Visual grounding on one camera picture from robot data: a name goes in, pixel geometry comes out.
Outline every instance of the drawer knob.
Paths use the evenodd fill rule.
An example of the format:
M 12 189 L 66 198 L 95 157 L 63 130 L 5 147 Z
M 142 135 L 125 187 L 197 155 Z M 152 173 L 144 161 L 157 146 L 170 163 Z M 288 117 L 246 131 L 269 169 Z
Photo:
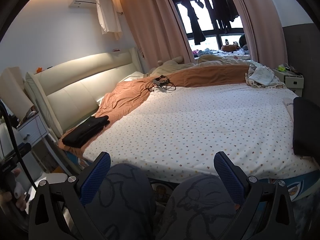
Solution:
M 30 134 L 27 134 L 27 135 L 23 138 L 23 140 L 25 141 L 25 140 L 27 140 L 29 137 L 30 137 Z

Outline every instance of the gray pants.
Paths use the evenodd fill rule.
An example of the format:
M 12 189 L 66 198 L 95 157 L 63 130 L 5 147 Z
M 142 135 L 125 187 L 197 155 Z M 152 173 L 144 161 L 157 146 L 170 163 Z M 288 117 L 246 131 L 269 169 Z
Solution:
M 235 214 L 219 178 L 199 175 L 179 184 L 164 210 L 160 232 L 153 235 L 156 203 L 147 176 L 137 167 L 113 166 L 86 210 L 108 240 L 216 239 Z

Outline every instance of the metal bolt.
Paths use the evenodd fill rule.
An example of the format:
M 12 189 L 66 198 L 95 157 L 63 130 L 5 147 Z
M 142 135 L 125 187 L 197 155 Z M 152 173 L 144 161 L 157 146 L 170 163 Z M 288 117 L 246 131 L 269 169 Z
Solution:
M 252 183 L 256 183 L 258 179 L 255 176 L 250 176 L 249 181 L 251 181 Z
M 77 179 L 76 176 L 71 176 L 71 177 L 68 178 L 68 181 L 69 182 L 74 182 L 76 179 Z
M 45 179 L 43 179 L 39 182 L 39 186 L 44 186 L 46 183 L 47 183 L 47 181 Z
M 284 187 L 284 186 L 285 186 L 285 182 L 284 182 L 283 180 L 279 180 L 279 185 L 280 185 L 281 187 Z

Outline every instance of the bed frame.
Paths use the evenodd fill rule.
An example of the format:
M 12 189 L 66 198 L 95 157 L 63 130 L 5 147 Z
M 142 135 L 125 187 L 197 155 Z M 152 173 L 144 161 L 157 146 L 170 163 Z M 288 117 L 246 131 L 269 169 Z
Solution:
M 135 71 L 143 72 L 135 48 L 71 60 L 26 74 L 25 89 L 56 138 L 99 107 L 97 101 Z

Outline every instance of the folded black clothes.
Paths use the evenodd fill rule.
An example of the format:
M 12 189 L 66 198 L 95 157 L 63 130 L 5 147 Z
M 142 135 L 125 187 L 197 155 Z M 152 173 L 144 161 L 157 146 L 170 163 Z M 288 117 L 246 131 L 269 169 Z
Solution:
M 90 116 L 62 139 L 63 144 L 81 148 L 91 137 L 101 132 L 103 127 L 110 123 L 108 119 L 109 116 L 107 115 L 97 118 Z
M 293 100 L 293 152 L 320 164 L 320 107 L 300 97 Z

